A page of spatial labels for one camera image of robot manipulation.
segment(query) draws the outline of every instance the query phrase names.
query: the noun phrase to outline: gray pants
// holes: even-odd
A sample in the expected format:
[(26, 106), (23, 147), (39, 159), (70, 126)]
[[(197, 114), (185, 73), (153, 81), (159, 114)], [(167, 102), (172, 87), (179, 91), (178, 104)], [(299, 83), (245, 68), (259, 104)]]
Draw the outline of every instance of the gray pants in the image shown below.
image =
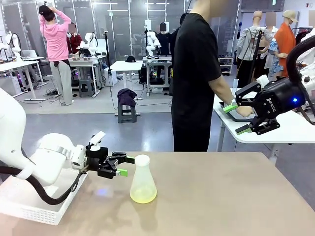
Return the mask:
[(70, 66), (61, 60), (57, 67), (55, 67), (54, 62), (51, 61), (50, 68), (57, 83), (58, 90), (64, 98), (64, 103), (70, 105), (72, 103)]

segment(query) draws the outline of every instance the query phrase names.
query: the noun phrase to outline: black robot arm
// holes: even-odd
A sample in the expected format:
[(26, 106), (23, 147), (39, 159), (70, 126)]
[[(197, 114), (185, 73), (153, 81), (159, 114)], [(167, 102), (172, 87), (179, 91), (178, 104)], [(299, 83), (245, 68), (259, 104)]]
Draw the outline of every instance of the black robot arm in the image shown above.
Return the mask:
[[(279, 114), (286, 113), (305, 104), (311, 105), (312, 112), (315, 109), (310, 97), (301, 82), (301, 75), (296, 68), (298, 57), (305, 51), (315, 47), (315, 36), (303, 41), (296, 46), (287, 58), (288, 78), (279, 81), (271, 81), (264, 88), (258, 82), (253, 82), (235, 93), (232, 105), (226, 107), (227, 113), (238, 106), (251, 106), (255, 118), (250, 124), (236, 130), (238, 134), (244, 132), (256, 132), (258, 135), (267, 133), (281, 126), (276, 120)], [(257, 92), (254, 98), (244, 98), (250, 92)]]

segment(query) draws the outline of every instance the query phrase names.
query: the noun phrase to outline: woman in pink jacket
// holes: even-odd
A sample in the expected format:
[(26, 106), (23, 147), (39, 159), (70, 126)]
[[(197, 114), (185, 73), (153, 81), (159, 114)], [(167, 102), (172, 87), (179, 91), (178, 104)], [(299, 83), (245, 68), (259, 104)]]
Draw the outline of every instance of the woman in pink jacket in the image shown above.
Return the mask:
[[(42, 5), (39, 7), (40, 31), (47, 41), (47, 54), (50, 68), (57, 82), (59, 92), (64, 98), (62, 105), (71, 105), (71, 69), (68, 60), (68, 45), (66, 35), (71, 19), (54, 7)], [(56, 23), (55, 14), (64, 21), (62, 25)]]

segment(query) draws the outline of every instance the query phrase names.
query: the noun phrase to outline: floor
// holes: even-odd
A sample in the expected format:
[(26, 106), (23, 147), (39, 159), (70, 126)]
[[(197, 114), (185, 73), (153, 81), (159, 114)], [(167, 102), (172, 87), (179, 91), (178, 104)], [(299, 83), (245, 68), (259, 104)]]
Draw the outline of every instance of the floor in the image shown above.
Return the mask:
[[(143, 113), (137, 123), (123, 124), (118, 124), (113, 114), (27, 115), (22, 145), (26, 154), (30, 156), (36, 150), (37, 141), (45, 134), (51, 132), (65, 134), (75, 145), (87, 145), (91, 136), (100, 130), (106, 133), (101, 144), (110, 151), (173, 150), (170, 113)], [(216, 151), (219, 130), (220, 121), (213, 113), (208, 151)], [(236, 143), (228, 131), (225, 133), (223, 151), (235, 149), (268, 155), (268, 148), (260, 144)], [(315, 145), (285, 146), (280, 152), (276, 166), (315, 210), (314, 153)]]
[[(233, 85), (234, 76), (225, 76), (229, 84)], [(122, 80), (118, 81), (112, 89), (112, 96), (110, 93), (110, 87), (104, 87), (95, 98), (81, 98), (74, 97), (74, 103), (71, 106), (61, 106), (59, 99), (54, 96), (47, 97), (45, 94), (47, 91), (54, 89), (54, 84), (51, 82), (35, 90), (37, 98), (46, 98), (44, 102), (38, 101), (23, 101), (24, 98), (30, 98), (30, 92), (22, 94), (16, 97), (16, 100), (20, 102), (27, 114), (104, 114), (104, 113), (116, 113), (117, 110), (117, 93), (124, 88)], [(146, 87), (138, 83), (138, 76), (132, 77), (132, 82), (127, 82), (127, 88), (132, 88), (138, 97), (142, 97), (142, 101), (137, 102), (136, 110), (141, 113), (150, 112), (170, 112), (172, 97), (164, 94), (151, 93), (150, 96), (146, 96)]]

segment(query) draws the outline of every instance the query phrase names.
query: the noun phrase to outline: yellow liquid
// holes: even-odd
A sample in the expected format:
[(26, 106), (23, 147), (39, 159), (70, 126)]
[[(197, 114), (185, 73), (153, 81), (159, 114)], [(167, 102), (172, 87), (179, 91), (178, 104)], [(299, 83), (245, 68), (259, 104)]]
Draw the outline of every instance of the yellow liquid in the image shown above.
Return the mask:
[(151, 189), (148, 187), (142, 187), (142, 188), (138, 188), (138, 189), (131, 191), (130, 197), (136, 203), (145, 204), (145, 203), (152, 202), (154, 200), (154, 198), (156, 198), (157, 193), (158, 192), (156, 191), (156, 189)]

